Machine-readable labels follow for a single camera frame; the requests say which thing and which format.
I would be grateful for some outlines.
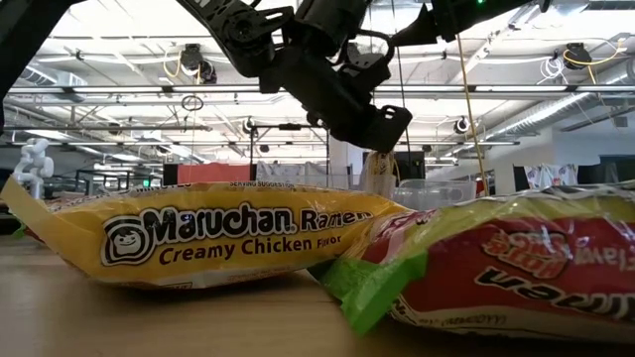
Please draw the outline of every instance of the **plastic container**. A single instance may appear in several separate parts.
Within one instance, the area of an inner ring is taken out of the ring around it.
[[[392,199],[411,209],[428,210],[476,198],[476,182],[407,179],[395,188]]]

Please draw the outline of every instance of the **wooden table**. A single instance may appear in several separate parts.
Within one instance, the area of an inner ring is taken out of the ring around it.
[[[139,292],[96,284],[32,245],[0,244],[0,321],[0,355],[7,357],[623,356],[630,350],[446,335],[389,319],[358,337],[306,274],[206,291]]]

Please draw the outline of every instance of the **white robot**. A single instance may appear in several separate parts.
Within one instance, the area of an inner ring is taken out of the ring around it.
[[[44,180],[53,176],[55,169],[53,159],[46,156],[45,150],[49,146],[47,139],[29,139],[22,147],[22,158],[13,171],[13,178],[19,183],[28,183],[31,196],[42,198]],[[24,173],[27,166],[32,166],[28,173]]]

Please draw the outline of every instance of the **maruchan ramen package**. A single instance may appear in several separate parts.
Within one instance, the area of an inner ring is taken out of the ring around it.
[[[332,260],[373,219],[405,210],[374,195],[263,182],[133,189],[46,208],[11,179],[2,198],[88,276],[171,289],[261,279]]]
[[[562,187],[377,217],[315,275],[360,333],[635,342],[635,188]]]

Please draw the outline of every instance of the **yellow ramen package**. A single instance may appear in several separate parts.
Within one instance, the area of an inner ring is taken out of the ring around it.
[[[199,289],[332,260],[378,216],[382,197],[285,183],[196,183],[46,208],[12,179],[2,198],[69,264],[103,283]]]

